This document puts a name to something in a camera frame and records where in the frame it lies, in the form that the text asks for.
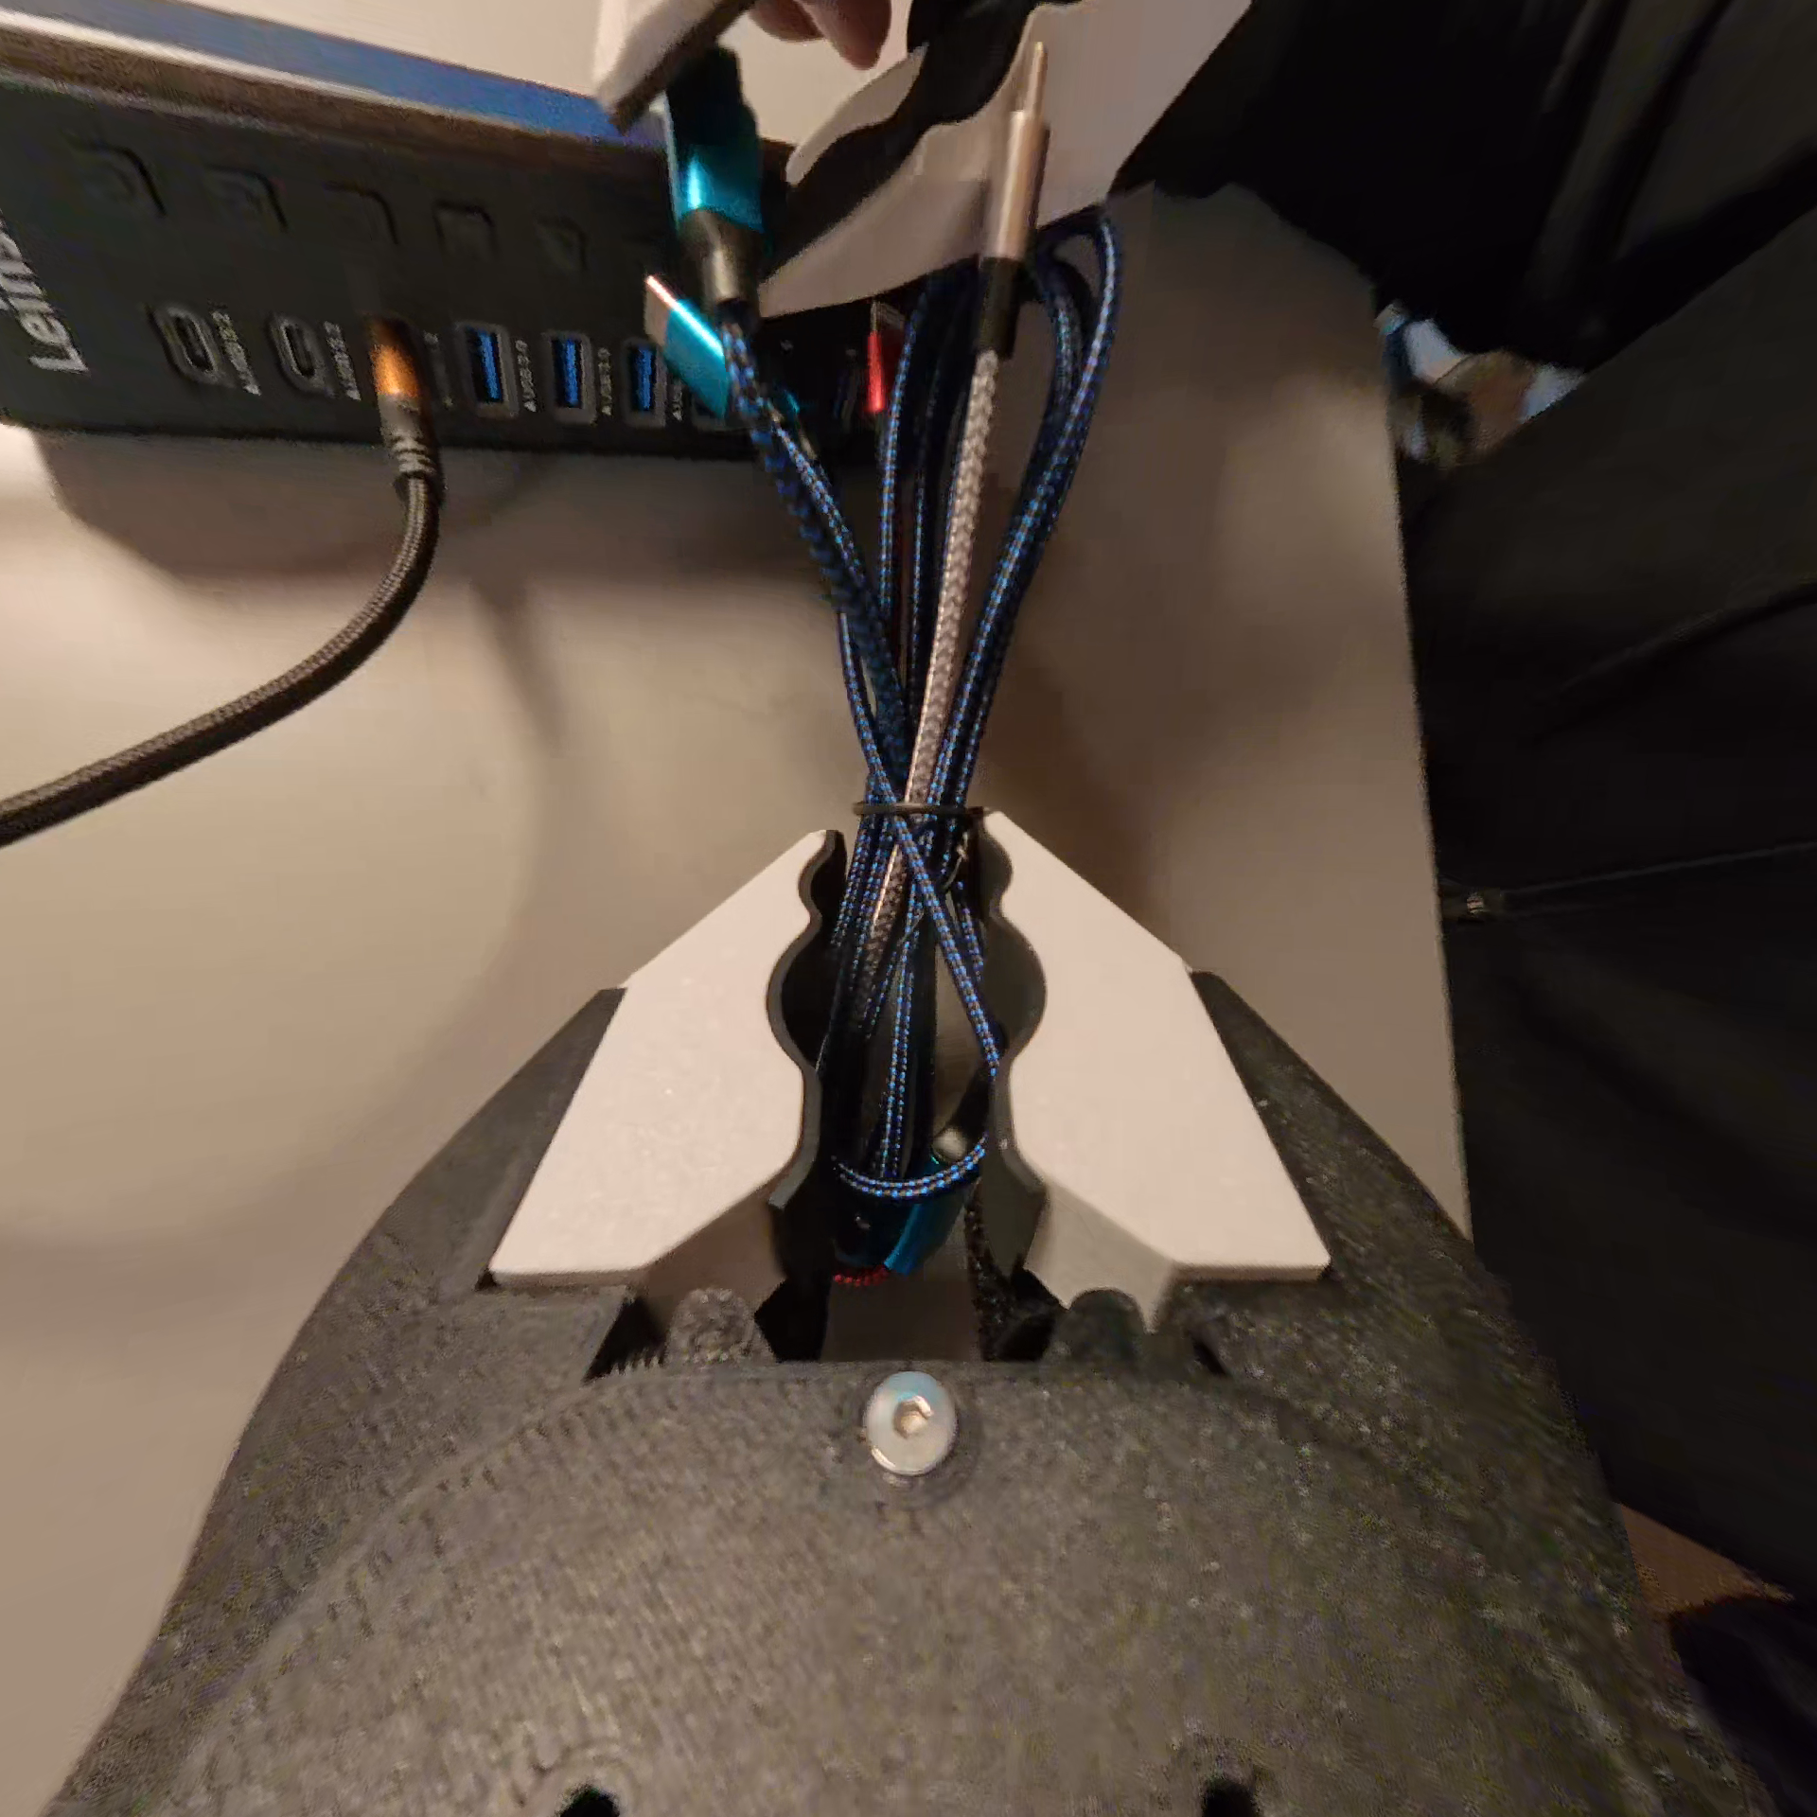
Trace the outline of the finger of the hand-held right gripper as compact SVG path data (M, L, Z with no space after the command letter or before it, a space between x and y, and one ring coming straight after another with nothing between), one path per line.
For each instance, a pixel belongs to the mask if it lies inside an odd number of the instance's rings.
M1238 2L975 4L857 88L788 158L768 320L1020 258L1099 205L1230 34Z
M753 2L598 2L595 100L630 132L691 61L716 47Z

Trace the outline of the person's right forearm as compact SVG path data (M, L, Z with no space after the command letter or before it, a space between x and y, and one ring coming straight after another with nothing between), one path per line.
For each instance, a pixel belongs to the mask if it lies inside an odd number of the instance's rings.
M1120 170L1593 367L1813 212L1813 2L1252 4Z

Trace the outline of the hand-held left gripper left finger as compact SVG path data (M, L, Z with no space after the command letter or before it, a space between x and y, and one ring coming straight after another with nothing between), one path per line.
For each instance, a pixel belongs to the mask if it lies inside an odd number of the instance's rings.
M500 1287L620 1287L653 1313L700 1288L757 1310L783 1284L769 1197L808 1122L783 982L817 932L817 830L638 966L488 1258Z

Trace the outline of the person's right hand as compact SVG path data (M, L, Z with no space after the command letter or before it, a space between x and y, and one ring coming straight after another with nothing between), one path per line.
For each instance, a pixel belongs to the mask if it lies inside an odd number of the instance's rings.
M843 65L869 71L889 44L896 2L755 2L749 17L777 41L821 41Z

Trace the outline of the person's black jacket torso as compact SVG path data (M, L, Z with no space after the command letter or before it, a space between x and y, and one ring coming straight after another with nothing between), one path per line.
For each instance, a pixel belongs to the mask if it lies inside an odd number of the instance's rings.
M1477 1241L1618 1501L1813 1599L1813 215L1409 535Z

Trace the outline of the black long USB hub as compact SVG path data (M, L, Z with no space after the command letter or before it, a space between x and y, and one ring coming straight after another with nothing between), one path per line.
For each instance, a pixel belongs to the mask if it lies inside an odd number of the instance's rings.
M372 331L446 447L738 461L644 333L659 141L4 31L4 422L376 442Z

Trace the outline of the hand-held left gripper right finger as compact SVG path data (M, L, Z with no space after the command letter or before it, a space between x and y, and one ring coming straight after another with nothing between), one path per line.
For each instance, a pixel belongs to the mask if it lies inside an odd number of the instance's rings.
M1058 1304L1307 1283L1330 1262L1187 962L1002 810L981 820L998 1015L998 1254Z

